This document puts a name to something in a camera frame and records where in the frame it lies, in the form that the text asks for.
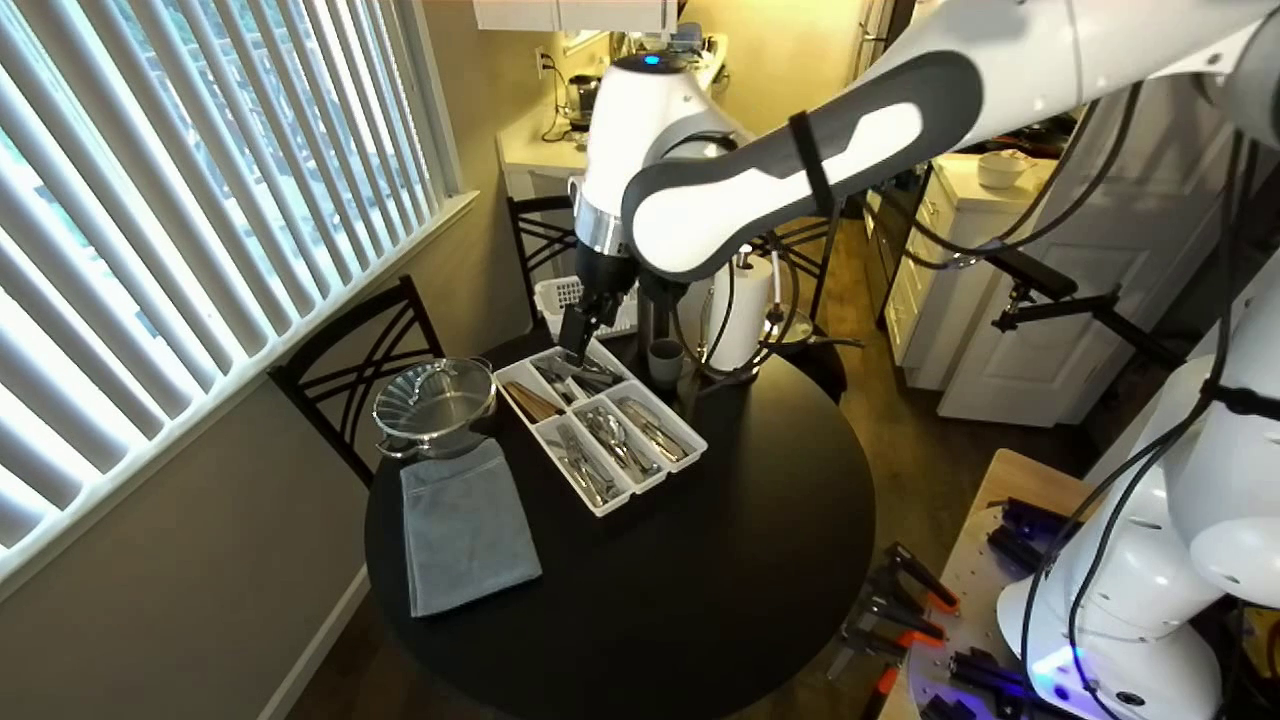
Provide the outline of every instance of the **cable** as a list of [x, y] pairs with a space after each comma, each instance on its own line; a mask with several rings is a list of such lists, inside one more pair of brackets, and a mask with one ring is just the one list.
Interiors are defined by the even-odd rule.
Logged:
[[[1249, 143], [1244, 153], [1244, 137], [1236, 131], [1234, 141], [1234, 158], [1229, 158], [1229, 177], [1225, 177], [1225, 208], [1219, 208], [1219, 327], [1217, 327], [1217, 355], [1214, 355], [1214, 372], [1209, 372], [1209, 386], [1219, 385], [1225, 366], [1229, 366], [1229, 353], [1234, 353], [1234, 289], [1236, 289], [1236, 227], [1242, 227], [1242, 214], [1244, 214], [1244, 202], [1249, 202], [1249, 187], [1251, 187], [1251, 171], [1255, 171], [1255, 146]], [[1084, 579], [1075, 585], [1075, 595], [1068, 604], [1068, 648], [1074, 648], [1074, 668], [1075, 668], [1075, 678], [1081, 686], [1096, 700], [1096, 707], [1105, 707], [1110, 717], [1115, 717], [1091, 686], [1088, 673], [1084, 673], [1084, 658], [1081, 658], [1081, 607], [1084, 607], [1084, 595], [1105, 565], [1105, 550], [1115, 536], [1115, 525], [1133, 501], [1133, 492], [1141, 489], [1141, 479], [1162, 464], [1162, 454], [1169, 446], [1178, 446], [1183, 439], [1183, 432], [1209, 412], [1209, 395], [1202, 395], [1191, 405], [1191, 412], [1171, 424], [1169, 432], [1162, 432], [1147, 446], [1141, 446], [1135, 454], [1128, 454], [1099, 489], [1088, 492], [1088, 501], [1074, 510], [1074, 521], [1084, 517], [1088, 505], [1096, 505], [1135, 459], [1141, 459], [1141, 472], [1133, 472], [1133, 479], [1124, 484], [1124, 492], [1115, 494], [1111, 505], [1111, 517], [1105, 521], [1105, 532], [1096, 541], [1096, 550], [1088, 558], [1088, 573]], [[1023, 604], [1023, 623], [1019, 623], [1019, 658], [1023, 658], [1023, 673], [1030, 673], [1030, 633], [1034, 633], [1034, 612], [1035, 612], [1035, 593], [1039, 593], [1039, 577], [1047, 577], [1047, 569], [1057, 565], [1057, 550], [1046, 554], [1046, 565], [1035, 569], [1034, 585], [1030, 585], [1030, 604]]]
[[1088, 185], [1075, 190], [1075, 201], [1074, 201], [1062, 214], [1051, 214], [1047, 225], [1039, 225], [1034, 234], [1023, 234], [1023, 239], [1012, 239], [1012, 242], [1008, 242], [1008, 234], [1016, 234], [1019, 225], [1030, 225], [1034, 212], [1046, 202], [1047, 187], [1051, 187], [1057, 177], [1068, 169], [1068, 158], [1075, 154], [1081, 143], [1068, 143], [1068, 153], [1062, 154], [1062, 163], [1051, 169], [1051, 177], [1039, 185], [1035, 201], [1034, 201], [1004, 233], [980, 239], [978, 248], [973, 248], [973, 242], [955, 242], [955, 239], [939, 234], [938, 227], [922, 225], [922, 214], [915, 214], [911, 208], [905, 208], [895, 196], [883, 196], [883, 201], [888, 201], [895, 212], [911, 214], [911, 227], [915, 227], [922, 234], [930, 234], [933, 242], [939, 242], [939, 248], [948, 248], [948, 253], [959, 256], [959, 260], [948, 260], [944, 268], [955, 268], [955, 263], [966, 263], [970, 256], [984, 260], [984, 256], [992, 256], [992, 253], [999, 253], [999, 248], [1030, 248], [1030, 242], [1046, 239], [1047, 233], [1057, 233], [1066, 220], [1074, 220], [1074, 214], [1088, 202], [1088, 196], [1110, 178], [1110, 171], [1115, 169], [1115, 158], [1122, 158], [1122, 153], [1124, 153], [1124, 143], [1128, 143], [1141, 93], [1143, 93], [1143, 84], [1133, 84], [1133, 88], [1128, 88], [1128, 99], [1124, 99], [1115, 137], [1111, 137], [1099, 169], [1096, 169], [1096, 171], [1088, 177]]
[[[674, 154], [674, 153], [679, 153], [684, 143], [716, 143], [716, 146], [726, 146], [726, 153], [733, 153], [735, 146], [735, 141], [728, 137], [728, 131], [697, 131], [697, 137], [684, 137], [684, 141], [678, 141], [678, 143], [667, 143], [660, 154]], [[704, 355], [716, 355], [716, 348], [722, 348], [722, 340], [726, 340], [726, 333], [728, 333], [728, 317], [733, 317], [733, 300], [735, 300], [735, 273], [733, 273], [733, 263], [735, 260], [728, 260], [728, 268], [726, 268], [726, 292], [728, 292], [728, 300], [726, 300], [726, 317], [722, 317], [722, 327], [716, 327], [716, 340], [707, 342], [707, 353]], [[697, 365], [697, 372], [707, 372], [712, 377], [712, 365], [689, 342], [689, 335], [684, 335], [684, 318], [679, 318], [679, 305], [674, 305], [674, 322], [678, 322], [678, 340], [679, 340], [679, 353]]]
[[933, 268], [933, 273], [966, 268], [966, 260], [930, 260], [930, 256], [911, 253], [909, 242], [901, 242], [901, 253], [905, 253], [905, 260], [911, 260], [911, 263], [922, 263], [922, 268]]
[[[836, 220], [841, 220], [841, 212], [831, 208], [831, 214], [830, 214], [830, 242], [836, 239]], [[722, 340], [726, 340], [726, 327], [728, 327], [733, 305], [735, 305], [735, 273], [733, 273], [733, 263], [726, 268], [726, 273], [728, 273], [728, 279], [726, 279], [726, 282], [728, 282], [728, 289], [726, 289], [728, 300], [726, 300], [726, 311], [722, 311], [722, 322], [716, 322], [716, 340], [712, 340], [704, 353], [697, 353], [697, 348], [689, 342], [679, 308], [674, 308], [674, 322], [678, 322], [678, 340], [679, 340], [684, 355], [689, 355], [704, 377], [712, 377], [712, 381], [735, 381], [735, 377], [744, 377], [749, 366], [759, 366], [765, 358], [773, 358], [773, 355], [784, 348], [784, 340], [789, 340], [789, 333], [794, 333], [794, 322], [795, 322], [795, 308], [800, 308], [800, 268], [789, 263], [789, 260], [784, 260], [784, 248], [777, 248], [773, 239], [765, 239], [765, 248], [773, 248], [777, 263], [789, 268], [789, 274], [794, 274], [794, 295], [789, 295], [789, 317], [784, 317], [784, 322], [773, 333], [773, 340], [759, 335], [758, 353], [753, 353], [740, 366], [722, 372], [722, 366], [707, 365], [707, 355], [716, 355], [716, 348], [722, 348]]]

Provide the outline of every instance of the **white window blinds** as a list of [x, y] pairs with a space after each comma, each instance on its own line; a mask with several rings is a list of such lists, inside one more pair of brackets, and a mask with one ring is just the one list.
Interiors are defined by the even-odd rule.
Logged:
[[0, 0], [0, 577], [447, 201], [416, 0]]

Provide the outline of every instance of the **black round table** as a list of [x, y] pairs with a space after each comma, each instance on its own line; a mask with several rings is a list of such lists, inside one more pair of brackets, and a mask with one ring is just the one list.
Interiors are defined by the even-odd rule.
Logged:
[[368, 501], [368, 579], [413, 657], [513, 717], [726, 717], [789, 682], [841, 626], [873, 558], [867, 459], [794, 365], [697, 401], [707, 451], [596, 521], [502, 406], [543, 577], [413, 619], [401, 466]]

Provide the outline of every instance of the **glass bowl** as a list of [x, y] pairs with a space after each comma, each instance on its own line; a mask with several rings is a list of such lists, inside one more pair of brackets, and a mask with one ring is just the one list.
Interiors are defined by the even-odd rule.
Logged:
[[386, 432], [386, 454], [462, 454], [489, 432], [498, 381], [481, 358], [430, 358], [393, 377], [378, 401], [371, 421]]

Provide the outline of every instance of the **wall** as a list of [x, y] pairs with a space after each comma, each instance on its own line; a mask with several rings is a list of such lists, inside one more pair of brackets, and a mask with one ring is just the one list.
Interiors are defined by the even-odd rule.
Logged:
[[[465, 178], [481, 201], [416, 260], [443, 342], [524, 327], [498, 129], [540, 37], [481, 37], [430, 0]], [[258, 717], [360, 573], [364, 492], [272, 385], [0, 604], [0, 717]]]
[[851, 84], [867, 0], [694, 0], [684, 19], [728, 37], [726, 110], [773, 131]]

